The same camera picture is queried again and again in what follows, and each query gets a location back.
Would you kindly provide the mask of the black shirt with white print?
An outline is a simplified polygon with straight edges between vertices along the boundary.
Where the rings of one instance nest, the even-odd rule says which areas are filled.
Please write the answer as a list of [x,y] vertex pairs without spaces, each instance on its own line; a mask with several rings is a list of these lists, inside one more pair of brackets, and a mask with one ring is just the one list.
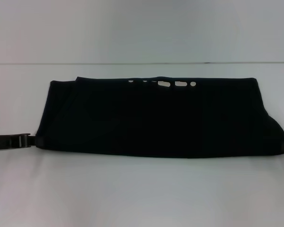
[[36,136],[42,149],[167,158],[284,154],[284,130],[257,80],[52,81]]

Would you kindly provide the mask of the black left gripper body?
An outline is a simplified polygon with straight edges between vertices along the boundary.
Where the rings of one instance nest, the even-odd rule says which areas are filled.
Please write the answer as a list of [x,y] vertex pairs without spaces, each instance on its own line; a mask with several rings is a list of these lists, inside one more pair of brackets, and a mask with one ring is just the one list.
[[0,150],[27,148],[29,133],[0,135]]

